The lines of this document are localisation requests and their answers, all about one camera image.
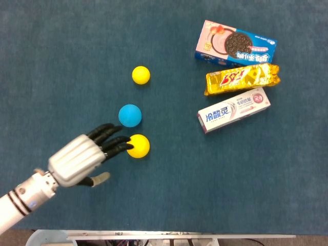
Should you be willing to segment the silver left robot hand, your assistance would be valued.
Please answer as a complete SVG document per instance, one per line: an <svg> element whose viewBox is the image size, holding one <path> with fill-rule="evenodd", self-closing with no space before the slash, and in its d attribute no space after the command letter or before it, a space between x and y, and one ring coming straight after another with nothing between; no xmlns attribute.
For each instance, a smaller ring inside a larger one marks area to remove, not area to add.
<svg viewBox="0 0 328 246"><path fill-rule="evenodd" d="M133 145L127 136L110 138L122 126L103 124L88 134L82 134L49 158L48 170L62 187L95 187L110 178L110 173L88 175L108 159L130 150Z"/></svg>

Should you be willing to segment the large yellow foam ball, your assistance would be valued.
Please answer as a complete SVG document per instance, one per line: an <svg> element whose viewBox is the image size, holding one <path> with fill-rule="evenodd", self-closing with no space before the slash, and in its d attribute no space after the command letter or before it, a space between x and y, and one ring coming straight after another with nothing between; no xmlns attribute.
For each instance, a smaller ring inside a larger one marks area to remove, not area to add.
<svg viewBox="0 0 328 246"><path fill-rule="evenodd" d="M127 150L128 154L133 158L143 158L150 150L150 142L142 134L132 135L128 144L133 146L132 149Z"/></svg>

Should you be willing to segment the blue foam ball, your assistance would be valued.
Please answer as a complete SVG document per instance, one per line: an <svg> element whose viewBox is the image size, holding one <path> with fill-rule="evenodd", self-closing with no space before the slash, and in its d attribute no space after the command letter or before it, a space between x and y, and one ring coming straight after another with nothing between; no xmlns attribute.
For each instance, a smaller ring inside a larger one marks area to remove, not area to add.
<svg viewBox="0 0 328 246"><path fill-rule="evenodd" d="M118 113L120 123L128 128L137 126L142 120L142 113L138 106L127 104L121 107Z"/></svg>

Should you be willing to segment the white pink toothpaste box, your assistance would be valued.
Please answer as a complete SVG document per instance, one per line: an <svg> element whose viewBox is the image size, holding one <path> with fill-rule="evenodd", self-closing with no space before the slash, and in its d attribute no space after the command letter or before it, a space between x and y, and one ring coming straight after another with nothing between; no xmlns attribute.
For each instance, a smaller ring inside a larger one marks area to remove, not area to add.
<svg viewBox="0 0 328 246"><path fill-rule="evenodd" d="M197 118L205 133L249 117L271 105L263 88L243 92L197 112Z"/></svg>

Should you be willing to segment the gold foil biscuit packet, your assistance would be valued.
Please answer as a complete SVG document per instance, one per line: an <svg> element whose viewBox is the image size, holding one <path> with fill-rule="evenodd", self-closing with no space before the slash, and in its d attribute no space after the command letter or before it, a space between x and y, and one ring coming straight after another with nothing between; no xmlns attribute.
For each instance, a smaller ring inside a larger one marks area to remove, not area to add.
<svg viewBox="0 0 328 246"><path fill-rule="evenodd" d="M269 63L208 73L205 96L275 86L280 83L279 66Z"/></svg>

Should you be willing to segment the blue Oreo cookie box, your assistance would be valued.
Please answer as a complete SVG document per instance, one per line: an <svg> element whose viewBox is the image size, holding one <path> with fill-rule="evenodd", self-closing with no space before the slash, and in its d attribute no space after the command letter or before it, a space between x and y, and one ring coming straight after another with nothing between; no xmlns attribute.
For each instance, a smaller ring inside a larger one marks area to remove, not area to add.
<svg viewBox="0 0 328 246"><path fill-rule="evenodd" d="M271 63L277 40L205 20L195 58L236 68Z"/></svg>

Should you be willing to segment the white round bucket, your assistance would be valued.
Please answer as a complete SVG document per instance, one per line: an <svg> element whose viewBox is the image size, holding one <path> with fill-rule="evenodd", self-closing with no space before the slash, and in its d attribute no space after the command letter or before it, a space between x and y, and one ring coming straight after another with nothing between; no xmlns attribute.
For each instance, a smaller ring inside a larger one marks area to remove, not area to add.
<svg viewBox="0 0 328 246"><path fill-rule="evenodd" d="M27 240L25 246L41 246L42 244L69 243L78 246L75 240L67 238L66 230L36 230Z"/></svg>

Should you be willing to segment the small yellow foam ball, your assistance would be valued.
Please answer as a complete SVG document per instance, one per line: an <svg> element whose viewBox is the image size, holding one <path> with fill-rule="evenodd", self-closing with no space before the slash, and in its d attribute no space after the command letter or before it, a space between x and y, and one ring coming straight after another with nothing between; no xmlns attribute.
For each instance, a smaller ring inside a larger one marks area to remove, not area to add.
<svg viewBox="0 0 328 246"><path fill-rule="evenodd" d="M145 66L137 66L132 71L132 79L138 85L144 85L150 80L150 71Z"/></svg>

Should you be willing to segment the teal carpet table cover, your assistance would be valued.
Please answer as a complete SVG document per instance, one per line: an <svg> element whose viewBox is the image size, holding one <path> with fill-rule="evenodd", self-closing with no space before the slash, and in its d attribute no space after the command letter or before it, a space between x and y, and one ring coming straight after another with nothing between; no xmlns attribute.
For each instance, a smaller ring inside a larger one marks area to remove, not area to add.
<svg viewBox="0 0 328 246"><path fill-rule="evenodd" d="M269 108L205 134L205 20L277 40ZM150 80L136 84L145 66ZM28 229L328 234L328 0L0 0L0 197L137 105L149 154L60 188Z"/></svg>

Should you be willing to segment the silver metal rail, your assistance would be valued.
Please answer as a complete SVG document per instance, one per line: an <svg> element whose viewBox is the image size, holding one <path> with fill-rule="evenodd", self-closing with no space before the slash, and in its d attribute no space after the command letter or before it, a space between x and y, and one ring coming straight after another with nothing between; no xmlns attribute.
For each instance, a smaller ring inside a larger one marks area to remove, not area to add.
<svg viewBox="0 0 328 246"><path fill-rule="evenodd" d="M295 238L289 234L215 234L201 232L167 231L88 231L67 230L67 238L72 240L124 240L124 239L264 239Z"/></svg>

